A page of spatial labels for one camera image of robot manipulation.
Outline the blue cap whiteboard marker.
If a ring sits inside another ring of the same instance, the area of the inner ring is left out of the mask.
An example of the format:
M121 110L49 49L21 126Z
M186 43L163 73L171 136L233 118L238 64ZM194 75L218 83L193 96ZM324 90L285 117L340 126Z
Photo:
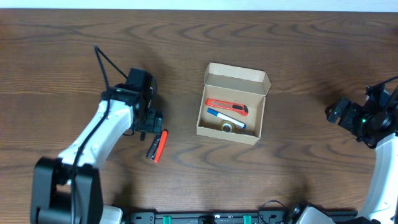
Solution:
M233 124L235 124L236 126L239 126L240 128L243 128L243 129L246 128L246 124L245 124L244 122L238 121L238 120L236 120L236 119L234 119L234 118L232 118L232 117L230 117L230 116L228 116L228 115L226 115L226 114L223 114L223 113L221 113L221 112L219 112L219 111L217 111L217 110L208 108L208 109L207 109L207 112L208 112L209 114L212 114L212 115L214 115L214 116L220 118L220 119L230 121L230 122L232 122Z

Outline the yellow tape roll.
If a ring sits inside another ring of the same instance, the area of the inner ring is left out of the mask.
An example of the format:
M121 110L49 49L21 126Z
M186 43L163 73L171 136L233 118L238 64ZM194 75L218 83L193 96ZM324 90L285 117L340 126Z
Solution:
M222 120L219 125L219 130L226 133L235 133L236 125L228 120Z

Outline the brown cardboard box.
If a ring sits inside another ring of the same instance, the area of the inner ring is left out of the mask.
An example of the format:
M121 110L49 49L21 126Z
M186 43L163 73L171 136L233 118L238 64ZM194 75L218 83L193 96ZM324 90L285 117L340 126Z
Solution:
M197 134L254 145L261 138L266 95L265 71L209 63L197 120Z

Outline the red utility knife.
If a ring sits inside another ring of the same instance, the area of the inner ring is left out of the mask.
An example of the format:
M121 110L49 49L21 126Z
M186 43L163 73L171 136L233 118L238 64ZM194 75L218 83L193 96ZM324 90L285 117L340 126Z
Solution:
M212 99L212 98L207 98L205 100L205 104L207 106L212 106L215 108L221 108L221 109L225 109L225 110L234 111L242 116L247 116L249 113L248 107L246 105L239 104L239 103L231 103L228 101L221 101L221 100L216 100L216 99Z

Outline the black cap whiteboard marker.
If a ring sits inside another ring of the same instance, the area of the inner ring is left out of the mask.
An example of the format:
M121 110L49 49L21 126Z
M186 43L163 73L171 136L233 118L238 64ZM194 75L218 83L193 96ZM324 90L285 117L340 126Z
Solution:
M144 141L144 140L145 140L145 138L146 138L146 133L144 133L144 132L141 132L141 135L140 135L140 140L141 140L141 141Z

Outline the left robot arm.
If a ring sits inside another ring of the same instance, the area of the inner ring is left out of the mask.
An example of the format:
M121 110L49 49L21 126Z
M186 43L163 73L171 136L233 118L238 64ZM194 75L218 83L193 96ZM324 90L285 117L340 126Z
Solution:
M98 109L75 141L56 158L34 166L31 223L126 223L121 208L106 205L100 169L129 129L146 132L157 87L120 83L101 95Z

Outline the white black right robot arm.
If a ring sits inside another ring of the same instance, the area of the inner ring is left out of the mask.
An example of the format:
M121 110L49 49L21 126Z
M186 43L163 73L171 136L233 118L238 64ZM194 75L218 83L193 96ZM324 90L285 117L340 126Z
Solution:
M341 98L325 113L327 121L376 153L365 203L354 218L341 223L397 223L397 89L389 93L384 84L367 86L364 105Z

